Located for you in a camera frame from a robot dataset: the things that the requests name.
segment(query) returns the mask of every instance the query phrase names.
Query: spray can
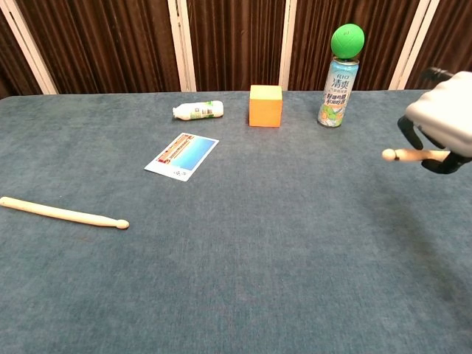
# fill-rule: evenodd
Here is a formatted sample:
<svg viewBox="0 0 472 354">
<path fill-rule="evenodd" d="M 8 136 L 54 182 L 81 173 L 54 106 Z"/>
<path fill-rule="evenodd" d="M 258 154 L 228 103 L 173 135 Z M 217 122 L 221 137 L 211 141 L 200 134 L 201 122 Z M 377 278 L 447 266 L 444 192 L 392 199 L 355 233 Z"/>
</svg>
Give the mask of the spray can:
<svg viewBox="0 0 472 354">
<path fill-rule="evenodd" d="M 319 124 L 331 128 L 341 125 L 358 69 L 359 60 L 334 57 L 331 61 L 318 113 Z"/>
</svg>

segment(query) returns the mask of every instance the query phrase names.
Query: card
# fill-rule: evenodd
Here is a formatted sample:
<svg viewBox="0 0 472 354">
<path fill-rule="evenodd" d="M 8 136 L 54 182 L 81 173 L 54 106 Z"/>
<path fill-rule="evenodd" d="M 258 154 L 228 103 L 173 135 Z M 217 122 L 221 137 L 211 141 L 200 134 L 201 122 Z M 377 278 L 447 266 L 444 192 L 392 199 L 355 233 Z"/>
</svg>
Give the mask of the card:
<svg viewBox="0 0 472 354">
<path fill-rule="evenodd" d="M 179 181 L 188 181 L 217 143 L 218 140 L 215 139 L 181 133 L 145 170 Z"/>
</svg>

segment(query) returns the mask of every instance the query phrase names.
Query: background curtain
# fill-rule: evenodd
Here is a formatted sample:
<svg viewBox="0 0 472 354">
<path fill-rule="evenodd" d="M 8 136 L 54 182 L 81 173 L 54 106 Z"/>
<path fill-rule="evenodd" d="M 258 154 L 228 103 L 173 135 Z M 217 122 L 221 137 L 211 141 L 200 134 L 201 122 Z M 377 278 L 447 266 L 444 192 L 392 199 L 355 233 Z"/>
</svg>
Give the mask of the background curtain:
<svg viewBox="0 0 472 354">
<path fill-rule="evenodd" d="M 22 94 L 41 94 L 23 52 L 3 13 L 0 13 L 0 99 Z"/>
<path fill-rule="evenodd" d="M 277 85 L 285 0 L 187 0 L 198 91 Z"/>
<path fill-rule="evenodd" d="M 166 0 L 17 0 L 59 93 L 179 91 Z"/>
<path fill-rule="evenodd" d="M 333 56 L 331 36 L 342 24 L 354 23 L 366 36 L 354 89 L 388 89 L 418 3 L 298 0 L 288 88 L 323 90 Z"/>
<path fill-rule="evenodd" d="M 435 83 L 420 79 L 422 70 L 430 66 L 453 73 L 472 71 L 472 1 L 439 3 L 406 88 L 434 88 Z"/>
</svg>

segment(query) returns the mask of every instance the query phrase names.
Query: orange cube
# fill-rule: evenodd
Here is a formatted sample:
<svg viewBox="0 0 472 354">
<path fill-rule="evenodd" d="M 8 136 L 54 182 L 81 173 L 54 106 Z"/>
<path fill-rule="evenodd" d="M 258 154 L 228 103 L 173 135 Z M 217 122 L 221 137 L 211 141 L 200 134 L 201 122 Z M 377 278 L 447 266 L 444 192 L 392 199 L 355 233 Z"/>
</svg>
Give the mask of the orange cube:
<svg viewBox="0 0 472 354">
<path fill-rule="evenodd" d="M 251 85 L 249 95 L 249 125 L 279 127 L 282 117 L 282 87 Z"/>
</svg>

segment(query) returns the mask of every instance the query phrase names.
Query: drumstick in gripper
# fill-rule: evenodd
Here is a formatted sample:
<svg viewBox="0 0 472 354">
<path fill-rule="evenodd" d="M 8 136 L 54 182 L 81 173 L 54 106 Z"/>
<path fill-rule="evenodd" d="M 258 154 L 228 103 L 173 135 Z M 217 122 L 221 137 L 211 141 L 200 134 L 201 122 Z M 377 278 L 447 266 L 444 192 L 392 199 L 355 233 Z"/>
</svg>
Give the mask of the drumstick in gripper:
<svg viewBox="0 0 472 354">
<path fill-rule="evenodd" d="M 19 199 L 9 197 L 1 197 L 0 205 L 7 208 L 23 210 L 24 212 L 49 216 L 51 218 L 75 221 L 76 223 L 87 223 L 88 225 L 112 226 L 118 229 L 127 229 L 130 226 L 130 223 L 126 220 L 115 220 L 101 215 L 73 212 L 71 210 L 53 208 L 52 206 L 30 203 L 29 201 L 20 201 Z"/>
<path fill-rule="evenodd" d="M 382 151 L 382 157 L 387 161 L 417 162 L 431 159 L 442 162 L 448 155 L 449 151 L 438 150 L 386 149 Z"/>
</svg>

